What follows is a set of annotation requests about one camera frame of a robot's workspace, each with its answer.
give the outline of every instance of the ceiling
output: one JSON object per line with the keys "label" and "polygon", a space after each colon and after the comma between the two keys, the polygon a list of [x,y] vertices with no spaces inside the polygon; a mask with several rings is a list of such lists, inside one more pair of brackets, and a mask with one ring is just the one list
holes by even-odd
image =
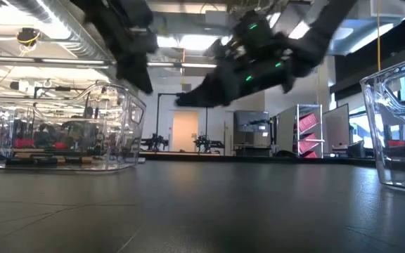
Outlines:
{"label": "ceiling", "polygon": [[[373,38],[376,30],[375,18],[372,11],[366,10],[366,4],[372,5],[375,0],[360,0],[358,5],[344,21],[342,28],[333,41],[330,52],[345,54],[357,46],[362,39]],[[72,5],[69,0],[0,0],[0,56],[23,56],[35,58],[91,58],[112,59],[110,52],[103,45],[101,36],[92,25],[82,26],[83,12]],[[271,12],[271,26],[277,29],[291,31],[290,36],[301,37],[320,13],[326,0],[315,0],[313,4],[300,8],[290,6],[288,0],[281,1]],[[53,18],[42,20],[42,16],[35,12],[19,11],[17,3],[38,4],[45,3]],[[160,45],[163,47],[154,56],[153,62],[176,62],[185,59],[187,63],[213,63],[203,57],[203,49],[207,48],[217,37],[225,40],[230,36],[229,27],[236,23],[236,18],[252,8],[266,8],[270,2],[255,0],[214,0],[210,4],[201,0],[185,0],[183,4],[177,1],[152,0],[148,1],[154,11],[155,22],[153,29],[159,35]],[[281,15],[285,11],[293,11],[289,18]],[[404,18],[400,6],[387,10],[388,15],[382,18],[382,25],[394,27]],[[22,47],[15,36],[23,27],[33,27],[41,32],[39,43],[29,51]],[[186,50],[173,48],[180,46]],[[153,77],[169,76],[203,76],[210,68],[151,68]],[[109,71],[81,68],[52,68],[52,67],[20,67],[0,65],[0,94],[11,96],[31,96],[25,91],[15,91],[9,88],[11,82],[27,81],[30,85],[42,85],[50,81],[53,85],[87,87],[98,80],[108,81],[113,77]]]}

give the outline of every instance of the clear plastic box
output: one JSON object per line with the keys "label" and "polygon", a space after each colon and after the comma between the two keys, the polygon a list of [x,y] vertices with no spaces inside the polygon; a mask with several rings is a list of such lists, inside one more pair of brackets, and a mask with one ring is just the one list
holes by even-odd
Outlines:
{"label": "clear plastic box", "polygon": [[[60,99],[45,99],[45,93]],[[128,89],[106,83],[83,91],[40,88],[35,98],[0,97],[0,168],[107,171],[135,165],[145,110]]]}
{"label": "clear plastic box", "polygon": [[405,188],[405,63],[361,85],[380,182]]}

